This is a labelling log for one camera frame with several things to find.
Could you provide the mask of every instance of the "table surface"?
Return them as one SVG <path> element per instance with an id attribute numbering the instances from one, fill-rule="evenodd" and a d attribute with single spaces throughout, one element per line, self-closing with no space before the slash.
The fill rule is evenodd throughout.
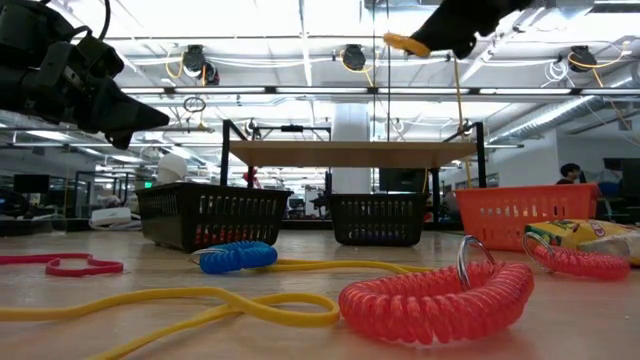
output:
<path id="1" fill-rule="evenodd" d="M 232 141 L 231 153 L 253 166 L 432 168 L 475 154 L 475 143 Z"/>
<path id="2" fill-rule="evenodd" d="M 282 258 L 366 259 L 442 267 L 454 262 L 460 235 L 424 233 L 414 248 L 338 245 L 331 232 L 284 231 L 276 248 Z M 125 263 L 122 275 L 55 278 L 43 265 L 0 266 L 1 307 L 62 307 L 141 289 L 218 286 L 248 297 L 309 292 L 336 299 L 358 280 L 387 273 L 370 269 L 310 272 L 250 272 L 209 276 L 185 254 L 156 247 L 138 233 L 75 233 L 0 239 L 0 254 L 90 252 Z M 494 252 L 503 260 L 529 262 L 524 255 Z M 472 251 L 471 259 L 481 255 Z M 497 335 L 430 348 L 410 348 L 360 337 L 344 322 L 299 329 L 240 316 L 187 330 L 152 343 L 131 359 L 631 359 L 640 340 L 640 273 L 623 282 L 601 283 L 537 268 L 536 287 L 522 318 Z M 158 300 L 120 306 L 81 318 L 41 323 L 0 323 L 6 359 L 83 359 L 185 320 L 218 304 L 207 299 Z M 310 306 L 288 306 L 314 311 Z"/>

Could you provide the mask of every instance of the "white column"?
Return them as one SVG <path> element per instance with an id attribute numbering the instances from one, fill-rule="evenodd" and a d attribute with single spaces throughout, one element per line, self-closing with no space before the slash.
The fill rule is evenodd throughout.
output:
<path id="1" fill-rule="evenodd" d="M 333 141 L 369 141 L 367 104 L 336 104 L 331 136 Z M 370 168 L 333 168 L 332 173 L 333 192 L 336 194 L 371 192 Z"/>

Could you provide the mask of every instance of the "yellow cord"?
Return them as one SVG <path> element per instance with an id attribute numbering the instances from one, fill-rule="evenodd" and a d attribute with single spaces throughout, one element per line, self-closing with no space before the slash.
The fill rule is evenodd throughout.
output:
<path id="1" fill-rule="evenodd" d="M 171 55 L 171 52 L 167 53 L 167 62 L 164 63 L 164 68 L 167 70 L 167 75 L 169 75 L 170 77 L 177 79 L 180 76 L 182 76 L 182 57 L 184 56 L 184 52 L 180 54 L 180 69 L 178 70 L 178 75 L 174 74 L 173 72 L 171 72 L 171 69 L 169 69 L 169 56 Z"/>
<path id="2" fill-rule="evenodd" d="M 458 59 L 453 57 L 454 75 L 456 78 L 456 98 L 458 100 L 458 131 L 464 127 L 464 120 L 462 118 L 462 95 L 460 95 L 460 69 L 458 68 Z M 464 168 L 467 173 L 467 189 L 471 189 L 471 166 L 469 165 L 469 159 L 464 158 Z"/>
<path id="3" fill-rule="evenodd" d="M 398 265 L 379 261 L 360 261 L 360 260 L 333 260 L 333 261 L 317 261 L 317 260 L 294 260 L 294 259 L 278 259 L 274 265 L 255 269 L 258 272 L 281 272 L 281 271 L 303 271 L 303 270 L 323 270 L 335 268 L 372 268 L 382 269 L 394 274 L 406 274 L 410 272 L 432 271 L 432 268 L 421 266 Z"/>
<path id="4" fill-rule="evenodd" d="M 611 65 L 613 65 L 613 64 L 616 64 L 616 63 L 620 62 L 620 60 L 622 60 L 622 57 L 625 55 L 625 53 L 624 53 L 624 49 L 625 49 L 625 47 L 626 47 L 626 46 L 625 46 L 625 45 L 623 45 L 623 47 L 622 47 L 622 51 L 620 51 L 620 55 L 618 55 L 618 58 L 617 58 L 617 59 L 615 59 L 615 60 L 613 60 L 613 61 L 610 61 L 610 62 L 608 62 L 608 63 L 606 63 L 606 64 L 600 64 L 600 65 L 588 65 L 588 64 L 579 63 L 579 62 L 577 62 L 577 61 L 573 60 L 572 56 L 573 56 L 573 54 L 574 54 L 574 53 L 570 53 L 570 54 L 569 54 L 569 56 L 567 56 L 567 59 L 568 59 L 568 60 L 569 60 L 569 62 L 571 62 L 572 64 L 578 65 L 578 66 L 583 67 L 583 68 L 587 68 L 587 69 L 602 69 L 602 68 L 605 68 L 605 67 L 607 67 L 607 66 L 611 66 Z"/>
<path id="5" fill-rule="evenodd" d="M 319 270 L 345 267 L 364 267 L 384 269 L 396 274 L 408 272 L 430 271 L 431 268 L 397 265 L 377 261 L 312 261 L 281 259 L 274 265 L 257 269 L 256 271 L 281 272 L 300 270 Z M 323 327 L 335 324 L 340 317 L 338 304 L 333 300 L 314 294 L 273 294 L 254 299 L 248 299 L 225 289 L 215 287 L 193 287 L 173 289 L 151 289 L 135 291 L 104 298 L 92 303 L 66 308 L 0 308 L 0 321 L 52 321 L 81 317 L 118 305 L 131 304 L 140 301 L 185 298 L 185 297 L 216 297 L 226 302 L 225 305 L 214 307 L 204 311 L 186 321 L 157 330 L 131 341 L 128 344 L 118 346 L 91 359 L 120 359 L 141 347 L 165 336 L 182 330 L 194 328 L 205 323 L 221 319 L 226 316 L 248 314 L 256 318 L 275 324 L 294 327 Z M 320 306 L 327 311 L 321 313 L 304 313 L 299 311 L 281 310 L 270 305 L 281 303 L 307 303 Z"/>
<path id="6" fill-rule="evenodd" d="M 601 88 L 604 88 L 604 83 L 602 82 L 602 79 L 600 78 L 600 75 L 598 74 L 598 71 L 596 69 L 591 69 L 591 71 L 593 72 L 593 76 L 596 78 L 596 82 L 598 83 L 598 85 L 600 85 Z M 622 121 L 622 123 L 627 128 L 627 130 L 631 131 L 633 137 L 636 138 L 636 140 L 640 141 L 640 137 L 638 137 L 638 135 L 636 135 L 633 132 L 633 129 L 631 128 L 631 126 L 629 126 L 629 123 L 627 122 L 628 120 L 625 118 L 625 116 L 622 113 L 622 111 L 620 111 L 620 109 L 618 109 L 618 107 L 616 106 L 616 104 L 613 101 L 609 100 L 609 103 L 613 107 L 613 110 L 616 112 L 616 116 L 618 117 L 618 119 L 620 119 L 620 121 Z"/>

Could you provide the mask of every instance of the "snack bag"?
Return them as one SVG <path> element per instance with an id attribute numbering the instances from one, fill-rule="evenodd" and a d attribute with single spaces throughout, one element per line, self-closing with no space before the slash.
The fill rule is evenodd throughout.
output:
<path id="1" fill-rule="evenodd" d="M 556 220 L 529 224 L 550 245 L 585 252 L 617 255 L 640 266 L 640 229 L 598 220 Z"/>

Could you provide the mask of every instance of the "pink coiled keychain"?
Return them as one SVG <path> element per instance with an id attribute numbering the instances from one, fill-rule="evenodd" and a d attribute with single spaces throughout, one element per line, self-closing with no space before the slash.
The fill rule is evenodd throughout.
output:
<path id="1" fill-rule="evenodd" d="M 527 240 L 537 242 L 531 250 Z M 528 232 L 522 238 L 522 247 L 529 257 L 548 273 L 562 272 L 574 276 L 600 280 L 622 280 L 629 276 L 629 261 L 619 256 L 586 253 L 549 245 L 542 237 Z"/>
<path id="2" fill-rule="evenodd" d="M 488 258 L 466 266 L 474 243 Z M 378 340 L 429 345 L 477 339 L 513 324 L 533 291 L 525 264 L 495 262 L 482 243 L 466 236 L 457 266 L 357 282 L 340 293 L 340 310 L 355 331 Z"/>

